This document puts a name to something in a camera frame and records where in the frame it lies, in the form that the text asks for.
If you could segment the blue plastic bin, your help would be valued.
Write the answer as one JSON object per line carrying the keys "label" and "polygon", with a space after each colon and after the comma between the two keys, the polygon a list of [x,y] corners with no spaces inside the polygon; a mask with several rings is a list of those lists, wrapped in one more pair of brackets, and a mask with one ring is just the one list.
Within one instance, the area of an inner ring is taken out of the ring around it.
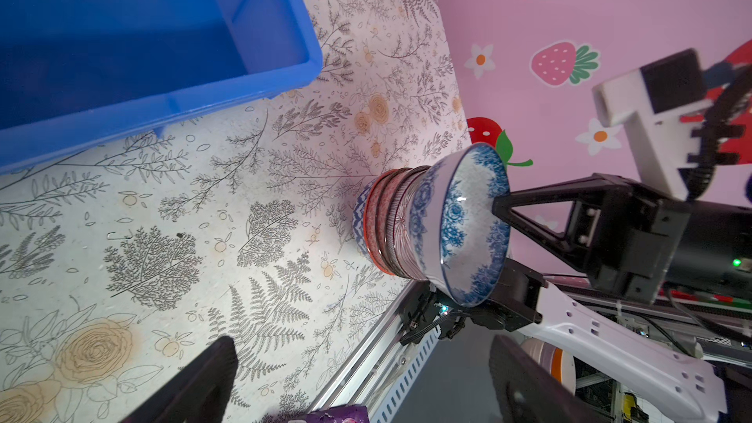
{"label": "blue plastic bin", "polygon": [[312,83],[304,0],[1,0],[1,170]]}

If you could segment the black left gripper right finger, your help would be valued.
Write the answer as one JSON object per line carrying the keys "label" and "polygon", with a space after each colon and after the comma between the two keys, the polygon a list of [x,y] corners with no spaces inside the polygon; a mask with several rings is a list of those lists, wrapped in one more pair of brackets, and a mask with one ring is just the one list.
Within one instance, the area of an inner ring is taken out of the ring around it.
{"label": "black left gripper right finger", "polygon": [[503,422],[602,420],[508,336],[493,339],[489,372]]}

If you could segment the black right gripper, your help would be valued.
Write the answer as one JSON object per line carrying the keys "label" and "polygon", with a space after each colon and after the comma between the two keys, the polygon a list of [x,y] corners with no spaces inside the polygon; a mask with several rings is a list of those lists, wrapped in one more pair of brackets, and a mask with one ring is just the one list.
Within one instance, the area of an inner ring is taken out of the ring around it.
{"label": "black right gripper", "polygon": [[[564,232],[517,211],[562,204],[570,206]],[[594,174],[497,196],[492,213],[615,296],[651,304],[663,288],[674,287],[751,297],[748,208],[680,201]]]}

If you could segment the blue floral bowl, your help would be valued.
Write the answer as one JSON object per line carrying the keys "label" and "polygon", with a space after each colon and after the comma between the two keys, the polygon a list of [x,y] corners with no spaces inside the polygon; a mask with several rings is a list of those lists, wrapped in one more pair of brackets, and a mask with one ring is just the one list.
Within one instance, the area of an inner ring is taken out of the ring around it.
{"label": "blue floral bowl", "polygon": [[499,281],[510,226],[493,205],[509,193],[503,160],[477,143],[428,168],[411,198],[407,231],[417,265],[462,307],[486,301]]}

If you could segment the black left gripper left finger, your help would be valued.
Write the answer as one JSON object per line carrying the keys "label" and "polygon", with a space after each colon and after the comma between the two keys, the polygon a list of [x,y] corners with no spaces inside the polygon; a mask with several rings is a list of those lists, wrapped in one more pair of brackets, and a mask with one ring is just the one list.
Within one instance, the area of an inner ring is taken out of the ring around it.
{"label": "black left gripper left finger", "polygon": [[221,422],[237,369],[234,340],[221,336],[123,422]]}

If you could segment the purple Fox's candy bag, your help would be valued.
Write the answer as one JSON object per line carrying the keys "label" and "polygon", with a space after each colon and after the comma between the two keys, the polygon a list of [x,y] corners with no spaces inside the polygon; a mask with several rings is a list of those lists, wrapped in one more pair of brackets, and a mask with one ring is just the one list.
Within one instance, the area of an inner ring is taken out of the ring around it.
{"label": "purple Fox's candy bag", "polygon": [[284,418],[285,423],[369,423],[368,409],[364,405],[340,405],[319,409],[308,414]]}

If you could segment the blue chevron bottom bowl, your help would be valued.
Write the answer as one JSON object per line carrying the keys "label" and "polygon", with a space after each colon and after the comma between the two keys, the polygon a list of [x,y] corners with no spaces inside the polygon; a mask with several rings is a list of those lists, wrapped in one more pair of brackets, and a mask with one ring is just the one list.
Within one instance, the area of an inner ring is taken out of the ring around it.
{"label": "blue chevron bottom bowl", "polygon": [[354,231],[354,240],[356,241],[356,246],[358,246],[360,254],[365,257],[368,255],[368,252],[364,237],[363,222],[367,199],[375,182],[376,179],[372,179],[370,182],[368,182],[368,184],[366,184],[366,186],[364,186],[362,192],[360,192],[360,195],[358,195],[358,197],[356,198],[354,215],[352,216],[352,231]]}

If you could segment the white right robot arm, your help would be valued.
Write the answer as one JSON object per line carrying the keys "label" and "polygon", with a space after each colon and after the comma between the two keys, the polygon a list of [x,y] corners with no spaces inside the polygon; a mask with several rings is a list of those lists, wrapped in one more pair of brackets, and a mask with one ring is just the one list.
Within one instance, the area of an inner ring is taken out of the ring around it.
{"label": "white right robot arm", "polygon": [[[678,201],[640,182],[595,174],[499,196],[491,212],[587,274],[598,291],[651,304],[674,289],[749,299],[751,211]],[[471,320],[546,341],[653,399],[677,422],[747,422],[751,372],[670,351],[598,315],[508,260],[493,292],[466,307],[429,286],[403,310],[403,344],[434,328],[452,337]]]}

